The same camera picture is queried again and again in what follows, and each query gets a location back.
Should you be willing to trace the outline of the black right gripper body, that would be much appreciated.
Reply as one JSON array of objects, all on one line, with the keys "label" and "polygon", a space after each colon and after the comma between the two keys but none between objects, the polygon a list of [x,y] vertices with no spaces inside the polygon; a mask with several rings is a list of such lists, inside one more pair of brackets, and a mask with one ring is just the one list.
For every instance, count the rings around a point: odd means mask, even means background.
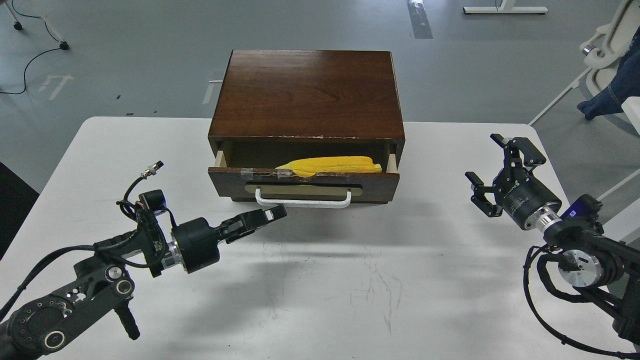
[{"label": "black right gripper body", "polygon": [[498,189],[494,198],[521,230],[532,230],[531,216],[542,207],[558,211],[562,201],[546,185],[532,175],[524,180],[506,177],[494,178]]}]

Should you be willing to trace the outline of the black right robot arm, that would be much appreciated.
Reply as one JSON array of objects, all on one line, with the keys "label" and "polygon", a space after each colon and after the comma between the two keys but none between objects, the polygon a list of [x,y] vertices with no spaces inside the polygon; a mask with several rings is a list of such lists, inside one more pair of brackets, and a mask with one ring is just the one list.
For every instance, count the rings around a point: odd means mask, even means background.
[{"label": "black right robot arm", "polygon": [[583,194],[563,213],[562,201],[534,176],[546,157],[527,137],[490,135],[503,150],[503,168],[486,186],[472,171],[465,177],[473,192],[470,200],[489,218],[508,214],[524,231],[537,229],[545,244],[532,246],[523,265],[526,303],[542,327],[562,344],[586,353],[637,360],[638,352],[608,351],[560,333],[540,316],[530,292],[530,268],[535,265],[546,291],[557,299],[591,303],[612,317],[618,337],[638,346],[639,251],[605,237],[599,223],[602,203]]}]

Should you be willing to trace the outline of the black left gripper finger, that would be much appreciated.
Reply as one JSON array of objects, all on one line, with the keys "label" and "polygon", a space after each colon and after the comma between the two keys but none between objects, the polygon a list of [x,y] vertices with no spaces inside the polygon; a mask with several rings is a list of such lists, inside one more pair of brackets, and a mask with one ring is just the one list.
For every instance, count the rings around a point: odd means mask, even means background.
[{"label": "black left gripper finger", "polygon": [[269,224],[274,219],[272,210],[250,210],[226,219],[221,223],[222,240],[231,244],[253,234],[259,228]]},{"label": "black left gripper finger", "polygon": [[286,208],[281,204],[266,210],[250,210],[223,221],[220,232],[223,236],[247,236],[286,216]]}]

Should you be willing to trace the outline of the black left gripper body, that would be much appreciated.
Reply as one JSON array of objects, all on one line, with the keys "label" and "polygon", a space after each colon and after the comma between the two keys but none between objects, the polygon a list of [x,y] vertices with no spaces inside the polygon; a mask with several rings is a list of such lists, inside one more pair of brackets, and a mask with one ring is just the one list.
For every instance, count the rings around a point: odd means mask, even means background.
[{"label": "black left gripper body", "polygon": [[173,227],[171,235],[188,274],[220,261],[218,242],[223,238],[222,228],[211,227],[205,218],[195,218]]}]

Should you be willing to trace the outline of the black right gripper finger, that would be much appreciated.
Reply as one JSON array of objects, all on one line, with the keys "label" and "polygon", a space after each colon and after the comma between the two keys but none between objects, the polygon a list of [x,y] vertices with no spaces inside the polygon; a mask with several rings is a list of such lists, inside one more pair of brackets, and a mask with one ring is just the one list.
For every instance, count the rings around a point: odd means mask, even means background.
[{"label": "black right gripper finger", "polygon": [[547,158],[528,137],[504,137],[499,133],[490,134],[496,144],[503,149],[503,169],[493,179],[494,187],[512,187],[531,182],[535,187],[543,187],[534,175],[533,169],[546,164]]},{"label": "black right gripper finger", "polygon": [[471,202],[489,218],[500,217],[503,214],[503,207],[497,203],[491,203],[486,194],[494,194],[496,191],[492,186],[485,186],[482,180],[473,171],[466,171],[465,177],[471,182]]}]

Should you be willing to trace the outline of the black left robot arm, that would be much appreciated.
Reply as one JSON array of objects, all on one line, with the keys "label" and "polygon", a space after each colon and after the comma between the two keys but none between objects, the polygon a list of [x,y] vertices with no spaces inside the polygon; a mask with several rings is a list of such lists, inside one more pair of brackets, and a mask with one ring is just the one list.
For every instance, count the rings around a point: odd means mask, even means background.
[{"label": "black left robot arm", "polygon": [[[158,277],[162,271],[181,265],[191,274],[220,260],[219,243],[233,243],[287,215],[279,204],[240,213],[217,227],[211,227],[205,218],[178,225],[171,216],[172,240],[168,241],[157,220],[158,215],[169,212],[163,192],[156,189],[141,193],[137,202],[129,200],[137,184],[162,166],[161,161],[149,166],[118,201],[122,214],[135,222],[135,230],[90,245],[57,249],[27,274],[1,308],[3,360],[36,360],[56,353],[109,312],[118,315],[130,339],[138,339],[140,331],[129,308],[135,283],[127,267],[148,269]],[[71,251],[92,252],[91,257],[74,265],[76,279],[11,311],[27,285],[54,260]]]}]

